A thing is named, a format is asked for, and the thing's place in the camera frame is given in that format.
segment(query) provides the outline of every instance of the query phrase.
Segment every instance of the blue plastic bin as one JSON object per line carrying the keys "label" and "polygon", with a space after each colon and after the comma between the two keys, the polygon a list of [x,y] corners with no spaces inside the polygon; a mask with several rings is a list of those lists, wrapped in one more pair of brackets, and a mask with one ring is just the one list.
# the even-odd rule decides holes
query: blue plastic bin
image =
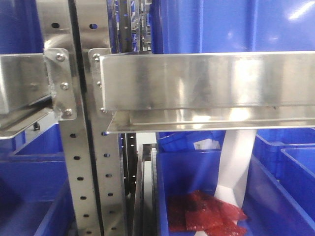
{"label": "blue plastic bin", "polygon": [[42,53],[36,0],[1,0],[0,33],[0,54]]}
{"label": "blue plastic bin", "polygon": [[12,139],[0,140],[0,159],[21,147],[25,142],[25,132],[18,134]]}
{"label": "blue plastic bin", "polygon": [[315,147],[315,129],[261,129],[255,139],[253,154],[274,175],[282,174],[282,148]]}
{"label": "blue plastic bin", "polygon": [[[166,198],[201,189],[214,193],[220,151],[159,153],[157,155],[157,212],[162,236],[193,236],[195,232],[170,233]],[[246,236],[314,236],[315,222],[252,157],[243,210],[249,217],[240,221]]]}
{"label": "blue plastic bin", "polygon": [[315,220],[315,147],[282,149],[280,183]]}
{"label": "blue plastic bin", "polygon": [[64,236],[73,218],[64,161],[0,162],[0,235]]}
{"label": "blue plastic bin", "polygon": [[160,132],[157,138],[159,151],[176,152],[188,150],[205,150],[204,140],[215,140],[223,145],[225,131],[192,131],[192,132]]}

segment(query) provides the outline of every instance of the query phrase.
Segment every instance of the white paper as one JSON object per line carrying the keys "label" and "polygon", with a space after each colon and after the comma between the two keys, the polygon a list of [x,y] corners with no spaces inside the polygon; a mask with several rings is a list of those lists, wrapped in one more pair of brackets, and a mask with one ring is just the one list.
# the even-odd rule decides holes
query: white paper
{"label": "white paper", "polygon": [[220,149],[220,143],[212,139],[204,139],[193,143],[195,150]]}
{"label": "white paper", "polygon": [[222,146],[215,196],[242,207],[256,130],[227,130]]}

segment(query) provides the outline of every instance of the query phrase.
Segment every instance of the hex bolt head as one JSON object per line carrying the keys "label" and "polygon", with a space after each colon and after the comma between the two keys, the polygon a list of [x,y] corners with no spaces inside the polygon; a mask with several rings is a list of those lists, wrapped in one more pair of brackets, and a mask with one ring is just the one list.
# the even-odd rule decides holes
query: hex bolt head
{"label": "hex bolt head", "polygon": [[56,54],[56,60],[59,62],[63,62],[64,61],[64,54],[63,53],[57,53]]}
{"label": "hex bolt head", "polygon": [[95,53],[95,54],[93,55],[94,61],[99,62],[99,57],[100,57],[100,54],[99,54],[99,53]]}
{"label": "hex bolt head", "polygon": [[67,82],[61,83],[60,88],[62,90],[68,90],[69,89],[69,83],[67,83]]}
{"label": "hex bolt head", "polygon": [[72,115],[72,109],[65,109],[65,111],[63,112],[63,114],[67,117],[69,117],[70,115]]}

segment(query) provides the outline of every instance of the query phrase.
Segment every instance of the white label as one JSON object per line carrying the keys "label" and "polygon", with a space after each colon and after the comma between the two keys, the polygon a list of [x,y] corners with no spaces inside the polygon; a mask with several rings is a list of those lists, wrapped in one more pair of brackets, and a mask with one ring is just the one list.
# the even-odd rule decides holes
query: white label
{"label": "white label", "polygon": [[220,149],[220,143],[212,139],[204,139],[193,143],[195,150]]}

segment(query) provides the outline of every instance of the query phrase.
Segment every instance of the metal plate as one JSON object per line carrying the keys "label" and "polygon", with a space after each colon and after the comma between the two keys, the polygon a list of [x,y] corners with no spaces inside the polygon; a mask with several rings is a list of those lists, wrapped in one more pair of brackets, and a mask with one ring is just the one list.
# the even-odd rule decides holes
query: metal plate
{"label": "metal plate", "polygon": [[19,133],[26,130],[29,126],[33,125],[35,122],[39,121],[52,112],[53,110],[49,107],[27,107],[20,111],[10,113],[7,118],[14,120],[15,122],[11,122],[10,125],[5,129],[0,129],[0,140],[11,139],[15,137]]}
{"label": "metal plate", "polygon": [[43,54],[0,55],[0,115],[49,95]]}
{"label": "metal plate", "polygon": [[209,110],[116,112],[109,133],[314,127],[315,107],[251,107]]}
{"label": "metal plate", "polygon": [[125,236],[127,225],[123,163],[119,152],[118,135],[106,133],[112,115],[101,110],[102,89],[98,84],[100,74],[97,73],[98,54],[115,53],[116,50],[114,39],[117,32],[113,29],[111,19],[115,17],[112,14],[114,1],[75,0],[75,5],[87,86],[87,114],[91,121],[91,140],[96,163],[101,228],[103,227],[106,236]]}
{"label": "metal plate", "polygon": [[80,77],[79,68],[81,68],[81,64],[78,62],[77,48],[74,42],[77,40],[76,43],[79,45],[79,37],[76,34],[77,25],[75,22],[77,17],[74,1],[36,0],[36,4],[45,49],[64,48],[69,52],[71,76],[69,78],[66,74],[66,79],[72,81],[77,117],[71,120],[61,120],[59,124],[78,235],[101,236],[97,206],[98,191],[95,184],[95,159],[92,152],[93,144],[89,141],[90,128],[87,126],[86,104],[83,98],[85,93],[81,90],[85,86],[84,83],[81,84],[84,76]]}
{"label": "metal plate", "polygon": [[44,50],[44,54],[56,116],[58,120],[75,119],[77,108],[73,93],[69,52],[62,48],[49,48]]}
{"label": "metal plate", "polygon": [[101,56],[103,105],[108,111],[314,105],[314,61],[315,52]]}

